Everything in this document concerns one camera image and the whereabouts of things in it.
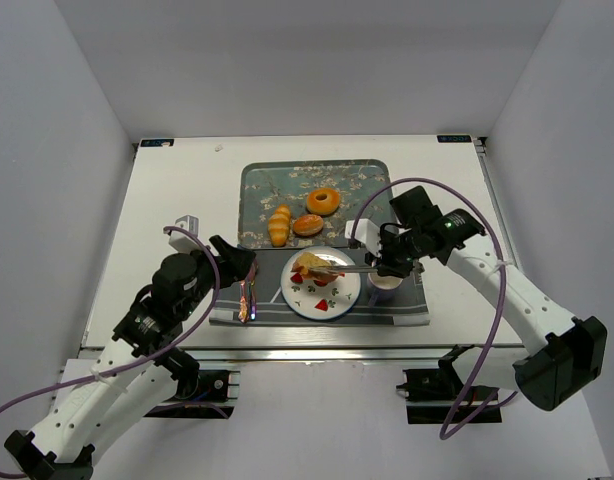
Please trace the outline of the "metal serving tongs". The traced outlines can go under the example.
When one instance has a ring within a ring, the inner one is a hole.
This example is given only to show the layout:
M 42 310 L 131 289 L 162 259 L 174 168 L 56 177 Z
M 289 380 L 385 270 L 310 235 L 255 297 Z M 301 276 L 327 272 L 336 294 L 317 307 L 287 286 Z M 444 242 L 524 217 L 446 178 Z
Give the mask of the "metal serving tongs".
M 316 266 L 309 267 L 307 272 L 310 275 L 326 275 L 326 276 L 341 276 L 343 274 L 360 274 L 360 273 L 376 273 L 377 267 L 368 265 L 332 265 L 332 266 Z

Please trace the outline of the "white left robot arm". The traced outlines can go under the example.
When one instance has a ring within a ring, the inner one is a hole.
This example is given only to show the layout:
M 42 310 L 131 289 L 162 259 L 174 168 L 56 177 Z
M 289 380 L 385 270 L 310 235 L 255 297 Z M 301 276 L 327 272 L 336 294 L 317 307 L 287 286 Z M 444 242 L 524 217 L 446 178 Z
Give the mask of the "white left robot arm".
M 179 349 L 183 324 L 207 295 L 244 280 L 256 255 L 214 235 L 205 247 L 189 234 L 189 252 L 167 256 L 88 376 L 28 431 L 12 432 L 5 449 L 29 479 L 88 479 L 94 459 L 161 402 L 193 397 L 199 363 Z

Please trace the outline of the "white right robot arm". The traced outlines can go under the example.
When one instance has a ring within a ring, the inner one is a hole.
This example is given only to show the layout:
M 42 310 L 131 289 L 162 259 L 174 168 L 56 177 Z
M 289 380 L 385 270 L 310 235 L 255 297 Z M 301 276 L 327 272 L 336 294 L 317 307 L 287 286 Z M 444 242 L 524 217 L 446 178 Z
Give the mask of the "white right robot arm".
M 516 388 L 532 404 L 552 411 L 600 375 L 603 323 L 575 317 L 515 266 L 504 265 L 483 220 L 463 209 L 442 214 L 421 186 L 390 205 L 402 231 L 380 232 L 380 272 L 403 272 L 423 257 L 435 258 L 500 309 L 523 343 L 511 366 Z

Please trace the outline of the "brown bread slice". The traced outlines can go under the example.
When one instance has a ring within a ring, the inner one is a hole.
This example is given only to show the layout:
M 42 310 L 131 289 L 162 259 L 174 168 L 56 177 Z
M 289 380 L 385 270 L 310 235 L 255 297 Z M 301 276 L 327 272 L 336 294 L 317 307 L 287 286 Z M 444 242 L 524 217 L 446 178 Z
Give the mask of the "brown bread slice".
M 293 263 L 291 272 L 302 279 L 326 285 L 338 278 L 338 274 L 330 270 L 331 267 L 332 264 L 329 261 L 313 253 L 304 252 Z

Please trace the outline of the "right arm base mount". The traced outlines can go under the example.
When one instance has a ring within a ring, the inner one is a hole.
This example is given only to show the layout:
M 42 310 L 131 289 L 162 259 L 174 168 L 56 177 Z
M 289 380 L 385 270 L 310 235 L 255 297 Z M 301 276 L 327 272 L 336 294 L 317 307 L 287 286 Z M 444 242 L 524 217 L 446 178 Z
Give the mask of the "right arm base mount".
M 473 345 L 458 346 L 450 349 L 416 349 L 408 350 L 412 356 L 406 358 L 402 368 L 403 380 L 396 385 L 395 392 L 405 401 L 407 422 L 410 425 L 442 425 L 450 411 L 462 383 L 450 373 L 441 370 L 439 361 L 447 355 L 463 353 Z M 473 413 L 496 390 L 489 387 L 470 388 L 461 402 L 451 426 L 458 424 Z M 471 424 L 502 423 L 502 414 L 498 407 L 499 395 L 487 404 L 483 411 L 470 421 Z

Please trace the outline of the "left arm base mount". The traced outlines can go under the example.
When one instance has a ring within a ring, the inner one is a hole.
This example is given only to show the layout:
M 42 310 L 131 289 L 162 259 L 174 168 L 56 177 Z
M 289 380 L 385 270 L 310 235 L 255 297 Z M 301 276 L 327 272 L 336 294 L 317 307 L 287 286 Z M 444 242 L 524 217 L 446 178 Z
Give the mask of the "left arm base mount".
M 146 418 L 229 419 L 239 396 L 241 372 L 233 366 L 202 366 L 180 349 L 165 354 L 161 365 L 173 374 L 175 391 Z

